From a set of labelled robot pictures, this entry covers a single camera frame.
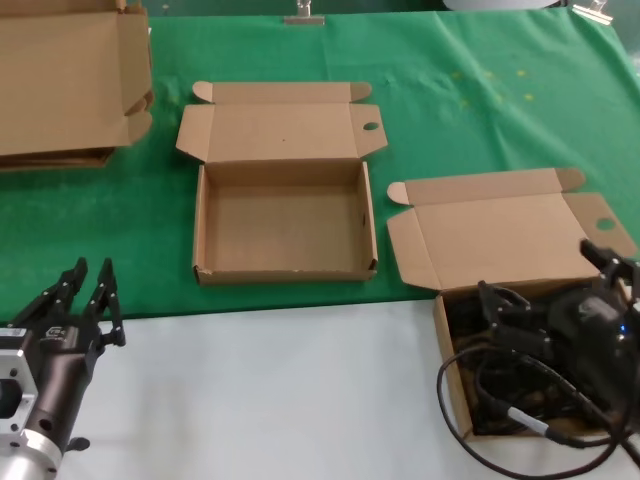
cardboard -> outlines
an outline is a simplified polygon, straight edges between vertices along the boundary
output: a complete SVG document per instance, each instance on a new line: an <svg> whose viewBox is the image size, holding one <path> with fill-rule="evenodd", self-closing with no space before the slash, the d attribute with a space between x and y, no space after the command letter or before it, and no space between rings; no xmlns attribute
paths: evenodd
<svg viewBox="0 0 640 480"><path fill-rule="evenodd" d="M477 282L521 293L551 291L598 271L579 251L583 238L624 256L637 248L604 198L570 193L584 184L578 169L539 169L411 180L388 188L412 206L387 225L402 280L438 290L434 317L443 358L453 355L445 300ZM599 228L608 220L608 230ZM447 371L454 417L473 439L468 397L457 365Z"/></svg>
<svg viewBox="0 0 640 480"><path fill-rule="evenodd" d="M362 157L387 144L363 83L198 82L177 148L203 162L201 284L367 280L377 246Z"/></svg>
<svg viewBox="0 0 640 480"><path fill-rule="evenodd" d="M0 0L0 168L104 162L151 126L146 12Z"/></svg>

table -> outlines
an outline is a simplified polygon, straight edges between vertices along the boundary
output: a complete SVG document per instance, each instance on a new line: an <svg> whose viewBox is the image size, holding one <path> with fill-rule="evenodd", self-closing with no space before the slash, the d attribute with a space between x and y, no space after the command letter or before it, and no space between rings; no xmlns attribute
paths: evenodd
<svg viewBox="0 0 640 480"><path fill-rule="evenodd" d="M128 321L99 360L59 480L500 479L438 407L431 301ZM481 442L528 474L584 464L539 438ZM638 479L617 451L587 480Z"/></svg>
<svg viewBox="0 0 640 480"><path fill-rule="evenodd" d="M0 319L84 255L114 259L129 317L411 300L386 220L398 180L579 166L640 240L638 77L613 30L566 9L151 19L151 132L104 170L0 176ZM361 284L203 289L191 271L197 164L174 148L191 85L367 81L389 147L369 159L379 272ZM86 301L93 285L79 297Z"/></svg>

metal bracket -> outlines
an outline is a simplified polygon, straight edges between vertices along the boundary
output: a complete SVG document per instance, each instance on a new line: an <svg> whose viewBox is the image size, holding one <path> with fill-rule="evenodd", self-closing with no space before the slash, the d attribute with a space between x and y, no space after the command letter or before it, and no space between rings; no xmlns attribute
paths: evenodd
<svg viewBox="0 0 640 480"><path fill-rule="evenodd" d="M311 0L296 0L298 14L284 17L287 25L324 25L324 15L311 15Z"/></svg>
<svg viewBox="0 0 640 480"><path fill-rule="evenodd" d="M593 0L589 8L574 4L572 10L574 13L589 18L603 25L611 25L613 17L602 13L602 8L607 4L607 0Z"/></svg>

box hole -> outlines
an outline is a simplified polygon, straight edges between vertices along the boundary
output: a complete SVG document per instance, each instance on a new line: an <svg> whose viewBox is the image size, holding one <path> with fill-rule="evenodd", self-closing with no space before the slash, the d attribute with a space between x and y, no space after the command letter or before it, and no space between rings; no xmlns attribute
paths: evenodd
<svg viewBox="0 0 640 480"><path fill-rule="evenodd" d="M616 226L616 222L614 222L611 218L608 218L608 217L600 218L596 223L596 227L598 227L598 230L603 230L605 232L608 230L613 230L615 226Z"/></svg>
<svg viewBox="0 0 640 480"><path fill-rule="evenodd" d="M40 428L42 428L45 432L50 432L53 428L53 425L51 425L51 422L49 420L43 418L42 420L40 420Z"/></svg>

black wire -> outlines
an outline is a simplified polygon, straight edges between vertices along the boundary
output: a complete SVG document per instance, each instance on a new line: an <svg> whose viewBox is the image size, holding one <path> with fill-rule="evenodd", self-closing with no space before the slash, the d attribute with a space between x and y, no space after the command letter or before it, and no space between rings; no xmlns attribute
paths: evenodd
<svg viewBox="0 0 640 480"><path fill-rule="evenodd" d="M492 395L491 393L489 393L484 386L482 385L482 381L481 381L481 377L482 377L482 372L484 370L484 368L486 367L487 363L491 362L491 358L489 358L489 356L485 355L485 358L482 360L482 362L480 363L480 366L478 367L478 369L476 370L475 373L475 377L474 377L474 387L476 390L476 393L478 395L479 399L487 399L489 400L489 402L494 402L496 400L496 397L494 395ZM522 362L522 360L519 360L520 363L524 363L524 365L526 366L530 366L532 367L533 365L530 365L526 362ZM539 362L539 365L536 365L538 371L540 371L541 373L544 372L544 375L547 375L547 377L549 375L552 375L555 379L555 381L557 383L559 383L560 385L562 385L564 388L563 390L565 391L565 393L567 393L568 395L570 395L571 397L573 397L574 400L577 401L578 405L582 405L583 408L584 406L587 406L587 408L589 410L592 410L593 413L595 414L595 416L598 417L598 419L600 420L601 423L608 423L608 419L607 416L605 415L604 412L602 412L594 403L591 399L584 397L584 396L580 396L577 397L577 389L568 381L566 380L562 375L560 375L558 372L556 372L555 370L553 370L552 368L548 367L545 363L540 362L537 359L533 359L533 361L535 362ZM519 405L517 401L510 401L509 403L511 403L514 407L523 410L525 413L527 413L528 415L530 415L533 418L537 418L537 419L543 419L545 421L551 420L553 418L569 418L568 415L566 414L566 412L563 412L562 410L560 410L559 412L557 412L557 415L549 415L548 412L542 412L542 414L536 414L536 412L532 412L530 409L527 409L526 407ZM503 429L503 432L501 433L502 435L514 435L516 433L520 433L523 432L525 430L527 430L527 428L516 422L515 420L512 420L510 418L506 419L508 421L508 426L505 427ZM605 438L601 438L598 440L582 440L579 438L567 438L567 446L572 447L572 448L592 448L592 447L601 447L604 445L607 445L608 443L611 442L611 438L610 437L605 437Z"/></svg>
<svg viewBox="0 0 640 480"><path fill-rule="evenodd" d="M530 303L512 290L495 285L491 288L503 302L503 306L530 307L527 310L528 314L517 319L514 316L502 318L505 325L538 334L548 329L547 316L550 304L569 292L581 291L590 286L590 281L571 284L558 291L537 296L535 303ZM455 340L455 351L466 349L477 343L486 343L493 337L489 324L484 318L482 303L477 292L465 298L447 302L446 309L450 334ZM491 360L486 364L486 368L482 366L485 364L483 362L485 357ZM494 397L509 402L533 418L544 422L557 418L572 418L583 422L587 428L599 426L594 417L587 416L572 398L559 395L553 384L550 385L548 376L538 371L531 371L520 362L481 352L477 356L462 359L459 364L465 370L472 372L476 378L481 377L483 386ZM559 372L572 379L570 372L562 369ZM475 435L513 435L526 430L524 426L512 419L496 415L487 408L487 402L474 405L471 415Z"/></svg>
<svg viewBox="0 0 640 480"><path fill-rule="evenodd" d="M445 374L446 370L454 362L457 362L461 358L464 358L464 357L466 357L468 355L471 355L473 353L477 353L477 352L480 352L480 351L503 352L504 354L515 356L517 359L519 359L521 361L525 361L527 364L530 364L530 365L534 366L535 368L539 368L541 371L544 371L545 373L548 373L555 380L557 380L558 383L561 385L561 387L563 389L568 390L568 393L570 392L577 399L579 399L583 403L583 405L585 405L589 409L592 409L592 411L594 413L596 413L596 415L598 415L598 412L600 412L602 414L602 416L603 416L603 418L601 418L601 420L605 424L605 428L607 429L607 431L609 431L610 434L611 434L611 438L609 439L609 444L608 444L607 448L600 455L598 455L595 459L593 459L591 462L587 463L586 465L584 465L582 467L574 468L572 470L567 470L567 471L564 471L564 472L548 474L548 475L525 475L525 474L521 474L521 473L517 473L517 472L512 472L511 470L507 470L506 468L502 468L502 467L490 462L489 460L484 458L482 455L477 453L475 450L473 450L468 445L468 443L465 441L465 439L462 438L460 436L460 434L457 432L455 426L453 425L453 423L451 421L451 418L449 417L447 409L446 409L446 407L444 405L444 398L443 398L443 393L442 393L442 383L443 383L443 377L444 377L444 374ZM640 376L640 369L638 369L637 377L638 376ZM640 380L640 378L636 379L636 382L635 382L635 385L634 385L634 388L633 388L632 398L630 399L629 404L627 405L627 409L624 412L624 415L622 417L622 422L620 423L620 426L615 430L613 430L611 428L610 423L609 423L606 415L604 415L604 413L602 413L602 411L593 402L591 402L591 400L589 400L587 397L585 397L580 392L578 392L578 390L573 385L571 385L571 383L568 380L566 380L564 377L562 377L560 374L558 374L555 370L553 370L552 368L548 367L547 365L545 365L544 363L540 362L539 360L536 360L535 358L530 357L528 355L519 354L519 353L511 351L511 350L499 349L499 348L496 348L496 347L493 347L493 346L485 345L485 346L477 346L477 347L468 348L466 350L462 350L461 352L458 352L454 356L452 356L449 359L447 359L442 364L440 369L438 370L438 377L437 377L437 380L436 380L436 388L437 388L437 395L438 395L438 404L440 405L440 410L442 411L442 415L444 417L445 423L447 424L447 428L449 429L449 431L451 432L453 437L456 439L456 441L460 444L460 446L469 455L471 455L478 462L480 462L482 465L484 465L485 467L493 470L494 472L497 472L497 473L499 473L501 475L505 475L505 476L510 477L510 478L514 478L516 480L562 480L562 479L565 479L565 478L576 477L578 475L582 475L582 474L588 473L588 472L598 468L600 465L602 465L605 461L607 461L609 459L609 457L613 454L613 452L618 447L620 442L622 440L625 440L626 427L629 424L629 420L631 419L631 414L632 414L632 411L633 411L633 407L634 407L635 403L637 403L638 395L640 395L640 388L639 388L640 381L639 380Z"/></svg>

